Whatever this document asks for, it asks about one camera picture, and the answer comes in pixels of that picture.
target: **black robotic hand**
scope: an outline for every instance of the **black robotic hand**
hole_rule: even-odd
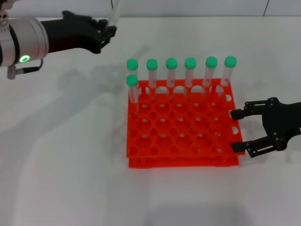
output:
[[[292,137],[301,135],[301,102],[285,105],[276,97],[272,97],[246,102],[243,110],[237,109],[230,114],[234,120],[250,115],[262,115],[266,137],[231,144],[234,152],[247,150],[252,158],[272,151],[283,151]]]
[[[108,26],[106,19],[94,20],[63,11],[63,19],[41,22],[49,41],[49,53],[84,48],[98,54],[115,36],[116,26]]]

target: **cable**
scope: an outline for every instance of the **cable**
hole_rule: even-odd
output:
[[[25,67],[25,68],[22,68],[23,69],[23,74],[27,74],[27,73],[31,73],[31,72],[37,72],[39,69],[42,68],[43,66],[43,59],[41,59],[41,64],[39,65],[39,67]]]

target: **robotic arm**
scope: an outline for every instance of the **robotic arm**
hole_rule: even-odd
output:
[[[99,54],[112,37],[116,26],[108,20],[63,12],[60,20],[38,21],[35,18],[9,19],[6,9],[17,0],[0,0],[0,67],[8,66],[8,78],[38,71],[43,58],[52,52],[84,48]],[[16,64],[41,59],[39,67],[16,69]]]

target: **robotic hand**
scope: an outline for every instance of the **robotic hand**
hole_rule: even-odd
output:
[[[6,9],[17,0],[0,0],[0,66],[8,66],[8,78],[38,71],[43,58],[52,52],[84,48],[99,54],[112,37],[116,26],[108,20],[63,12],[60,20],[38,21],[35,18],[9,19]],[[16,64],[41,59],[39,67],[16,69]]]
[[[283,151],[288,141],[301,135],[301,102],[285,105],[276,97],[261,101],[248,101],[243,110],[231,111],[234,120],[250,115],[262,115],[262,124],[266,137],[257,140],[232,143],[235,153],[247,152],[250,157],[266,154],[272,151]]]

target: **white wall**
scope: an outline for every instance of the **white wall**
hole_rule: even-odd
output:
[[[90,16],[106,16],[111,12],[110,0],[20,0],[9,11],[11,16],[61,16],[63,10]]]
[[[266,16],[301,16],[301,0],[269,0]]]
[[[124,0],[123,16],[262,16],[268,0]],[[20,0],[11,16],[108,16],[111,0]],[[266,16],[301,16],[301,0],[269,0]]]
[[[268,0],[124,1],[124,16],[262,16],[268,3]]]

